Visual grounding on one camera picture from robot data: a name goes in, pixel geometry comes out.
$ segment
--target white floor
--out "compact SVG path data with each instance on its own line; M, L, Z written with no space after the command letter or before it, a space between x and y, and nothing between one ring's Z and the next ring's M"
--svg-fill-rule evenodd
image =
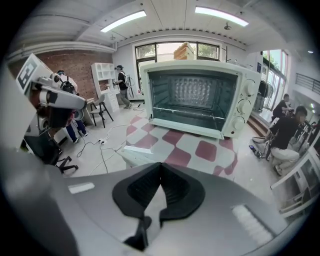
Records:
M133 109L120 109L116 113L112 113L114 122L105 115L105 125L103 128L101 118L96 118L97 126L89 126L87 128L89 135L84 137L86 143L96 143L98 139L105 138L108 135L110 128L120 125L129 124L130 120L140 114L141 111ZM70 156L72 158L71 165L78 165L79 169L67 170L65 177L79 177L88 175L100 175L116 172L127 168L125 161L121 156L114 153L114 150L119 149L126 141L126 126L116 127L111 130L110 138L105 145L102 145L103 158L108 159L105 164L103 163L100 144L96 145L87 144L80 157L77 154L84 146L84 140L80 138L79 143L73 144L67 141L62 145L62 157ZM262 199L266 203L279 208L287 198L291 196L292 188L287 185L279 186L276 190L271 190L270 186L275 183L279 177L272 170L271 165L265 159L258 159L250 150L249 145L254 145L251 138L256 136L256 133L246 125L239 137L239 153L238 163L235 167L234 181L243 188L250 191L252 194Z

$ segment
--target stairs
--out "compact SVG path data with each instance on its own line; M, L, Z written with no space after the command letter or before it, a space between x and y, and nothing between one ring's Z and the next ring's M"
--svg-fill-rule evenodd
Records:
M265 137L268 131L268 126L255 118L253 115L250 115L247 124L260 136Z

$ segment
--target wall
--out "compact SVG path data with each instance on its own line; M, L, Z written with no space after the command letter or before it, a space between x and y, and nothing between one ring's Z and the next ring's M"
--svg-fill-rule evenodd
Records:
M154 39L145 39L140 40L135 43L126 44L124 46L118 47L117 51L112 54L112 59L114 65L122 65L124 66L124 72L126 75L130 75L134 82L134 86L132 89L134 90L134 98L129 96L129 99L143 99L143 96L138 93L139 84L138 84L138 74L137 74L137 64L136 64L136 53L135 48L137 46L152 44L152 43L160 43L160 42L170 42L170 41L181 41L181 42L199 42L206 43L212 45L220 46L220 60L222 62L226 61L226 49L227 46L227 58L228 59L236 59L240 64L246 64L247 52L243 49L240 49L231 44L227 44L221 41L213 41L208 38L201 38L197 36L175 36L175 37L167 37L163 36L162 38L154 38Z
M287 93L294 96L293 91L297 91L311 100L320 103L319 94L296 84L297 73L320 81L320 70L318 64L311 59L298 61L295 57L289 56Z
M136 54L134 47L131 44L125 45L118 48L118 50L112 54L112 59L114 66L122 65L123 71L126 76L132 78L131 85L132 90L134 91L134 97L132 98L130 93L128 97L130 100L143 99L143 96L138 93L139 84L138 84L138 75L137 75L137 65L136 65Z
M225 44L227 46L227 59L236 60L238 63L246 65L247 52L245 50L239 49L231 44Z
M260 51L248 54L245 58L244 63L252 66L253 71L257 71L258 63L260 63L261 64L260 74L262 74L263 56L260 54Z
M92 77L91 65L93 63L113 63L110 53L86 51L86 50L62 50L38 54L53 72L64 70L65 74L71 77L78 85L80 96L90 99L98 98L94 80ZM10 63L9 69L14 77L17 77L26 59Z

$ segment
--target window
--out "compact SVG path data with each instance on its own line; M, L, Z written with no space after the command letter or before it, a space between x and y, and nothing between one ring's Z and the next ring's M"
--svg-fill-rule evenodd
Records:
M282 52L282 66L281 66L281 73L286 75L286 68L287 68L287 55L286 53L283 51Z
M174 60L174 51L184 42L161 42L137 46L135 48L136 70L139 88L142 88L140 67L156 62ZM189 42L194 52L195 60L218 61L220 47L217 45Z
M210 58L210 59L219 59L219 46L199 43L198 44L198 56L199 59L201 57Z
M183 42L166 42L156 45L156 62L166 62L174 60L174 51L178 49ZM190 43L194 51L194 59L197 59L197 44Z
M152 60L146 60L146 61L137 61L137 69L138 69L138 81L139 81L139 88L140 90L143 90L143 83L141 81L141 72L140 72L140 68L144 65L148 65L151 63L155 63L156 61L154 59Z
M156 48L154 44L144 45L135 48L136 59L154 57L156 55Z
M271 85L272 93L264 101L264 108L273 110L283 97L286 75L288 72L288 55L284 50L263 51L261 78Z
M280 70L281 66L281 50L270 50L269 51L269 61L276 67L278 70Z

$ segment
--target red square pattern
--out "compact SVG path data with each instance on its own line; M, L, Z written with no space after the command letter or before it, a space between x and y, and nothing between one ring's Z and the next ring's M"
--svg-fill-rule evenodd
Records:
M144 126L141 127L142 130L146 131L146 132L151 132L156 126L154 126L151 123L146 123Z
M162 139L165 142L168 142L175 146L183 135L183 132L171 129L165 135L163 135Z
M232 138L229 139L220 139L219 140L219 145L221 147L224 147L226 149L229 149L231 151L234 151L234 144L232 142Z
M135 132L137 129L138 129L137 127L133 125L129 125L128 128L126 129L126 135L129 136L130 134Z
M235 169L237 163L238 163L238 157L237 157L237 154L234 153L233 162L228 167L224 168L225 174L231 175L234 172L234 169Z
M217 165L216 167L214 167L213 175L219 176L223 170L224 168L222 166Z
M142 119L142 117L136 115L134 118L132 118L130 124L134 124L136 121L139 121L140 119Z
M186 167L190 159L191 155L188 152L185 152L180 148L175 147L164 162L168 164Z
M142 139L140 139L137 143L134 144L137 148L150 149L154 144L157 143L159 139L155 136L152 136L148 133Z
M195 150L195 155L210 162L214 162L216 160L217 147L216 145L201 140Z

